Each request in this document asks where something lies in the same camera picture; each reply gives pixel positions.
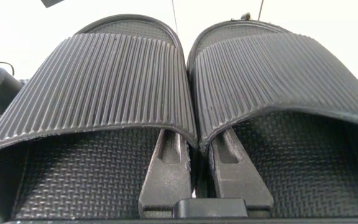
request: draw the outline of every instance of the black cable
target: black cable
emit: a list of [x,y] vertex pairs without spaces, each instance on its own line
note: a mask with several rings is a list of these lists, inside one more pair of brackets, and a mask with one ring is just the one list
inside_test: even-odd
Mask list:
[[262,0],[262,2],[260,3],[260,9],[259,9],[259,15],[258,15],[258,21],[260,20],[260,15],[262,13],[262,8],[264,6],[264,0]]
[[15,69],[13,68],[13,65],[11,65],[10,63],[7,63],[7,62],[0,62],[0,63],[9,65],[12,68],[12,76],[15,76]]

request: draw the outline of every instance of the textured footbed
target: textured footbed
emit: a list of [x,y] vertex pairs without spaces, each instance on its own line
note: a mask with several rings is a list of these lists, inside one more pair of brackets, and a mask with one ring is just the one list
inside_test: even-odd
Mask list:
[[87,33],[125,34],[148,39],[157,39],[174,45],[174,41],[167,31],[140,20],[114,21],[108,24],[96,26]]
[[358,217],[358,158],[343,121],[274,112],[233,129],[274,197],[273,217]]
[[96,131],[34,141],[11,220],[138,218],[159,132]]

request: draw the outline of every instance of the slide sandal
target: slide sandal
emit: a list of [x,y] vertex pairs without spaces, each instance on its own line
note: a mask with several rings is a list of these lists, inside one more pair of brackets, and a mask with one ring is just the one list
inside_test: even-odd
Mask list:
[[121,15],[51,53],[0,119],[0,223],[172,217],[197,145],[178,43]]
[[358,80],[309,37],[235,23],[266,32],[222,39],[213,27],[236,27],[218,24],[189,56],[208,196],[250,217],[358,217]]

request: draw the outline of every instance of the rubber material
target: rubber material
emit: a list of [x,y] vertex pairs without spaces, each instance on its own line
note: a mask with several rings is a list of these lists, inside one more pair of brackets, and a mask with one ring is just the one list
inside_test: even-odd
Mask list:
[[148,16],[136,14],[109,16],[87,25],[76,34],[85,33],[127,34],[163,40],[175,45],[183,54],[181,43],[175,31],[165,23]]
[[[207,46],[188,70],[210,163],[210,142],[233,126],[242,146],[228,145],[248,153],[274,218],[358,217],[358,80],[337,58],[301,35],[244,35]],[[220,178],[249,175],[231,154]]]
[[358,80],[309,37],[267,34],[219,42],[197,56],[191,75],[203,152],[222,130],[272,111],[358,123]]
[[179,49],[125,34],[65,40],[0,120],[0,222],[138,218],[161,128],[197,144]]
[[236,37],[280,32],[290,31],[262,21],[226,21],[215,24],[202,31],[195,40],[187,59],[188,71],[193,68],[196,56],[212,44]]
[[171,129],[195,146],[184,74],[179,51],[165,42],[75,35],[59,45],[1,118],[0,148],[41,136],[134,126]]

